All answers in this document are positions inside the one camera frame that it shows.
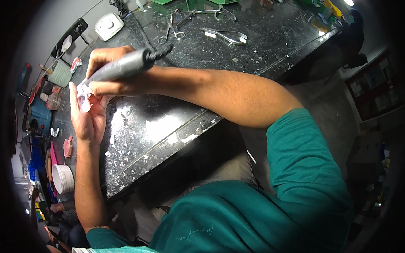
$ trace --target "man's right hand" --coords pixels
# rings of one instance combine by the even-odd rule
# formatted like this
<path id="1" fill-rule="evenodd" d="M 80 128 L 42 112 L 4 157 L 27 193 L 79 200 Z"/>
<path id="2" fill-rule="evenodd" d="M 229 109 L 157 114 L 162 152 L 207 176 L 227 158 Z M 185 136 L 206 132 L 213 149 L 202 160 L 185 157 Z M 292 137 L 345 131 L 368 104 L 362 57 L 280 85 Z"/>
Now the man's right hand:
<path id="1" fill-rule="evenodd" d="M 94 72 L 109 62 L 113 62 L 127 53 L 133 52 L 131 46 L 122 46 L 115 48 L 100 48 L 92 51 L 90 55 L 89 66 L 87 68 L 86 78 L 88 79 Z M 91 82 L 89 87 L 93 90 L 96 97 L 104 95 L 115 96 L 136 96 L 146 92 L 146 86 L 152 72 L 157 67 L 152 67 L 144 73 L 138 74 L 135 78 L 120 79 L 109 82 Z"/>

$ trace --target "man's left hand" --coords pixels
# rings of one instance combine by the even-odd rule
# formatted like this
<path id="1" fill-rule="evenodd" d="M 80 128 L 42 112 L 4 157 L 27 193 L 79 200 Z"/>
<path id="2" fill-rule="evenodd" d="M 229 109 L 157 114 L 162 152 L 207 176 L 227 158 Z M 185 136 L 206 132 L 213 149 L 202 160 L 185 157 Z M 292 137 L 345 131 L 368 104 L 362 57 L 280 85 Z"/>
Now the man's left hand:
<path id="1" fill-rule="evenodd" d="M 77 142 L 88 145 L 100 145 L 105 131 L 105 111 L 110 96 L 100 99 L 90 96 L 90 111 L 85 113 L 79 109 L 77 102 L 77 90 L 73 82 L 69 82 L 70 88 L 70 117 L 75 128 Z"/>

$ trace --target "sleeve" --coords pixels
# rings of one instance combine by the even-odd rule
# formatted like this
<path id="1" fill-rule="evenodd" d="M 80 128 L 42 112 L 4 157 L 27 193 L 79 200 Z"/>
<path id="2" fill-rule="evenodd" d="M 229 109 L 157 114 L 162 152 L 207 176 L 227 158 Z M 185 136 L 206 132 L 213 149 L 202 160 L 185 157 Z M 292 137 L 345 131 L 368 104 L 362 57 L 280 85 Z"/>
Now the sleeve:
<path id="1" fill-rule="evenodd" d="M 270 182 L 279 207 L 319 240 L 344 245 L 354 218 L 352 199 L 314 119 L 297 108 L 272 124 L 266 135 Z"/>
<path id="2" fill-rule="evenodd" d="M 93 249 L 111 249 L 130 246 L 130 242 L 113 230 L 97 227 L 87 232 L 87 240 Z"/>

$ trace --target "green box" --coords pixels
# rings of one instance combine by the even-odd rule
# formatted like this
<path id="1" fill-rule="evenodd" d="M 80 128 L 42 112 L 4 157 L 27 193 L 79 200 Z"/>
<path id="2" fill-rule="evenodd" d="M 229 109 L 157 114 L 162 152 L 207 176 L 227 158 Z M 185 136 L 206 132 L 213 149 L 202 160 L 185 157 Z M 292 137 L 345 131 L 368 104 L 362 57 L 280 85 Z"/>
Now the green box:
<path id="1" fill-rule="evenodd" d="M 234 3 L 234 2 L 239 2 L 240 0 L 209 0 L 211 2 L 214 2 L 216 4 L 230 4 L 230 3 Z"/>
<path id="2" fill-rule="evenodd" d="M 171 2 L 174 0 L 152 0 L 152 2 L 157 3 L 157 4 L 167 4 L 168 2 Z"/>

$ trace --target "black granite workbench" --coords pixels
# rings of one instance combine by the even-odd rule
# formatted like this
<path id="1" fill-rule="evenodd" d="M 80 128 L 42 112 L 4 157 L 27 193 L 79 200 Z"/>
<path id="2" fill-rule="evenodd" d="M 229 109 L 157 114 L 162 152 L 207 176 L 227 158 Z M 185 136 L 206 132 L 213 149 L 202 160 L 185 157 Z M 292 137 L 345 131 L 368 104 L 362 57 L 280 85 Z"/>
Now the black granite workbench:
<path id="1" fill-rule="evenodd" d="M 198 9 L 216 6 L 206 1 Z M 172 30 L 168 43 L 174 45 L 172 53 L 156 64 L 183 68 L 209 68 L 233 70 L 277 79 L 299 60 L 310 54 L 338 29 L 319 36 L 308 19 L 310 15 L 293 2 L 275 3 L 272 10 L 257 0 L 243 0 L 226 5 L 237 21 L 233 23 L 220 14 L 192 17 L 179 26 L 185 38 L 177 40 Z M 72 77 L 79 84 L 85 78 L 90 53 L 95 48 L 131 45 L 135 49 L 159 49 L 158 38 L 165 34 L 165 15 L 173 13 L 176 24 L 187 11 L 182 1 L 164 6 L 151 4 L 145 12 L 135 12 L 124 19 L 124 28 L 107 42 L 96 40 L 79 56 L 83 65 Z M 235 30 L 248 36 L 245 46 L 229 45 L 224 39 L 205 36 L 199 27 Z M 73 136 L 73 156 L 66 164 L 76 163 L 76 138 L 70 121 L 68 88 L 61 91 L 62 106 L 54 113 L 52 126 L 61 132 L 52 138 L 57 159 L 63 163 L 63 142 Z M 148 173 L 170 156 L 192 143 L 193 139 L 210 129 L 222 118 L 197 105 L 174 98 L 144 95 L 136 98 L 117 98 L 107 107 L 107 127 L 100 151 L 100 182 L 106 198 L 119 193 Z M 65 194 L 62 199 L 72 198 Z"/>

